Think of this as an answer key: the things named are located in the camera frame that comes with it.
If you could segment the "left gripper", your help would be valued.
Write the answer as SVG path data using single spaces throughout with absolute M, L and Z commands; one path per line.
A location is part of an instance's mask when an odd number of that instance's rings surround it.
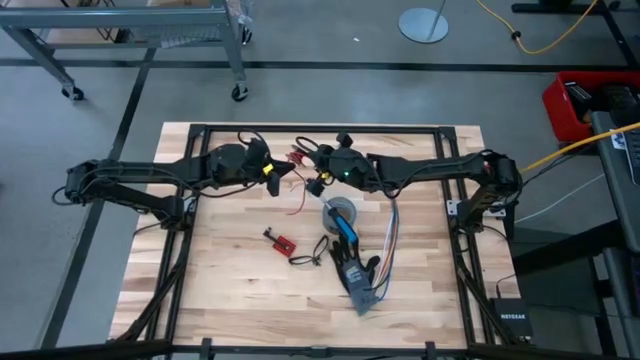
M 270 155 L 262 155 L 248 157 L 243 170 L 248 185 L 265 185 L 269 195 L 277 197 L 280 194 L 281 177 L 295 168 L 296 164 L 291 161 L 273 160 Z

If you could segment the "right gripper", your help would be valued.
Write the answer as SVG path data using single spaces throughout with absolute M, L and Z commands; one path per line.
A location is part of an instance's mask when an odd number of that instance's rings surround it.
M 311 195 L 320 197 L 337 179 L 344 180 L 345 158 L 340 157 L 332 146 L 319 146 L 315 151 L 307 151 L 305 156 L 312 161 L 304 163 L 305 166 L 317 173 L 315 178 L 306 180 L 305 190 Z

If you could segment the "black spool of red wire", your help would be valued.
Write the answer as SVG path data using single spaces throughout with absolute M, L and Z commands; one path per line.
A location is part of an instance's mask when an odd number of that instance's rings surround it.
M 290 152 L 286 153 L 285 156 L 289 162 L 292 162 L 298 167 L 306 168 L 304 159 L 307 157 L 307 153 L 304 150 L 294 147 Z

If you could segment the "red circuit board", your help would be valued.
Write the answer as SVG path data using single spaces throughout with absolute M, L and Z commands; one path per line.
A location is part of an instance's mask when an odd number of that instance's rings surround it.
M 286 256 L 291 257 L 296 250 L 296 245 L 283 236 L 274 236 L 272 228 L 268 227 L 264 230 L 263 236 L 272 242 L 272 247 Z

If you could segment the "black grey work glove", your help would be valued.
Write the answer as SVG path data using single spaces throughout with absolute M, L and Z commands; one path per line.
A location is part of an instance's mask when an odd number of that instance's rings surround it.
M 359 243 L 351 244 L 342 235 L 332 242 L 329 254 L 357 315 L 363 316 L 379 301 L 373 281 L 380 257 L 375 255 L 363 264 Z

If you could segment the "round grey stand base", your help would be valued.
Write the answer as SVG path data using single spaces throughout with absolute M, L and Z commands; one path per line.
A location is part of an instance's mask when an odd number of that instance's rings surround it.
M 421 44 L 433 44 L 449 33 L 449 23 L 443 15 L 447 0 L 439 0 L 432 8 L 415 7 L 404 11 L 398 18 L 398 29 L 407 39 Z

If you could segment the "grey metal cart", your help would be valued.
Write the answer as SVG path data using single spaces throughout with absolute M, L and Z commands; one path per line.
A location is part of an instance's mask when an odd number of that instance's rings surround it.
M 75 102 L 84 92 L 54 57 L 58 49 L 220 46 L 231 68 L 231 98 L 249 94 L 242 47 L 251 41 L 245 0 L 0 0 L 0 31 Z

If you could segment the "red plastic bin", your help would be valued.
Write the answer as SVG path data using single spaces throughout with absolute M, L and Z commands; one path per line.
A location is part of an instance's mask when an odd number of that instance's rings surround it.
M 542 93 L 554 135 L 559 142 L 577 142 L 593 135 L 591 124 L 581 123 L 565 89 L 576 82 L 593 97 L 591 111 L 607 111 L 601 88 L 606 84 L 626 84 L 640 88 L 640 71 L 561 71 Z

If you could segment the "black device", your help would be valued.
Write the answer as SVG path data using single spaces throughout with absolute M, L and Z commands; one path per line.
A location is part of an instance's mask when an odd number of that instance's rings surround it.
M 606 109 L 617 127 L 640 122 L 640 88 L 626 84 L 606 84 L 601 88 Z
M 576 117 L 581 123 L 591 122 L 591 108 L 593 97 L 576 82 L 566 82 L 565 89 L 569 95 Z

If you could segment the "black desk stand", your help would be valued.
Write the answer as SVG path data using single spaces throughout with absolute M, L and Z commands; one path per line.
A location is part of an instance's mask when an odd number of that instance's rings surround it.
M 592 15 L 599 16 L 604 19 L 607 28 L 613 36 L 626 64 L 629 67 L 640 68 L 640 58 L 634 55 L 629 42 L 623 35 L 622 30 L 618 26 L 613 15 L 613 13 L 617 11 L 626 11 L 626 8 L 622 5 L 624 0 L 591 0 L 589 4 L 574 4 L 575 0 L 571 0 L 567 5 L 554 4 L 554 2 L 557 1 L 559 0 L 537 0 L 535 3 L 514 3 L 511 5 L 510 10 L 514 14 L 579 16 L 578 20 L 562 35 L 552 41 L 549 45 L 546 45 L 539 50 L 527 49 L 521 42 L 521 39 L 516 36 L 518 30 L 513 26 L 508 25 L 507 28 L 512 33 L 512 40 L 524 53 L 528 55 L 541 55 L 550 51 L 565 40 L 574 30 L 576 30 L 587 16 Z

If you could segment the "grey desk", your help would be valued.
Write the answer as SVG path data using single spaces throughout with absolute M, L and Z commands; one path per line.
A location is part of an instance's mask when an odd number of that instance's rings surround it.
M 622 230 L 622 243 L 604 250 L 604 264 L 627 353 L 640 360 L 640 185 L 632 180 L 626 153 L 613 146 L 608 132 L 616 124 L 609 113 L 596 112 L 592 126 L 595 134 L 605 136 L 598 142 L 598 150 L 616 222 Z

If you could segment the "grey duct tape roll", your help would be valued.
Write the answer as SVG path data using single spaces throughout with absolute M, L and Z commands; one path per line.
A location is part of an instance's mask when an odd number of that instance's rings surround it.
M 354 225 L 357 218 L 357 209 L 354 203 L 345 197 L 333 197 L 328 199 L 323 207 L 322 222 L 326 231 L 334 235 L 339 233 L 337 225 L 329 215 L 331 208 L 335 208 L 349 225 Z

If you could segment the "blue black handled scraper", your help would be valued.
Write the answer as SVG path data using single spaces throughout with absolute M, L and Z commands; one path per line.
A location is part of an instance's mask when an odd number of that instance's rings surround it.
M 323 207 L 327 200 L 328 199 L 324 196 L 320 197 L 320 201 L 322 202 Z M 355 245 L 358 241 L 358 235 L 356 234 L 353 226 L 349 225 L 335 208 L 331 208 L 329 210 L 329 215 L 338 227 L 339 233 L 337 235 L 342 236 L 348 244 Z

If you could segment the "black aluminium table frame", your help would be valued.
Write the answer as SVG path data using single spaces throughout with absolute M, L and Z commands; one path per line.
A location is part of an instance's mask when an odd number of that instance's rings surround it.
M 287 161 L 298 136 L 316 137 L 336 149 L 347 132 L 360 152 L 427 160 L 485 150 L 464 148 L 445 126 L 346 126 L 303 124 L 167 123 L 152 162 L 171 163 L 225 144 L 265 141 L 271 156 Z M 304 246 L 324 229 L 319 205 L 288 216 L 296 178 L 315 178 L 297 167 L 272 197 L 264 185 L 224 198 L 194 198 L 173 185 L 133 184 L 158 197 L 177 195 L 190 205 L 191 226 L 159 227 L 137 235 L 124 277 L 119 319 L 130 326 L 93 345 L 0 354 L 0 360 L 142 360 L 176 353 L 420 357 L 426 360 L 629 360 L 616 356 L 539 349 L 518 339 L 486 298 L 486 275 L 512 268 L 508 246 L 496 235 L 470 237 L 454 227 L 451 200 L 469 199 L 470 179 L 413 183 L 400 194 L 400 236 L 382 266 L 392 274 L 383 302 L 358 316 L 334 265 L 290 266 L 261 237 L 273 227 Z M 382 241 L 382 215 L 391 207 L 380 195 L 335 181 L 330 195 L 350 195 L 359 208 L 357 232 L 364 257 Z

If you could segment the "black Netgear switch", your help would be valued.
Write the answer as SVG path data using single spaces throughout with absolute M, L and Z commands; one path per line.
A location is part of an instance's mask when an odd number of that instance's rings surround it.
M 533 328 L 525 302 L 520 298 L 492 298 L 491 304 L 501 322 L 520 340 L 530 343 Z

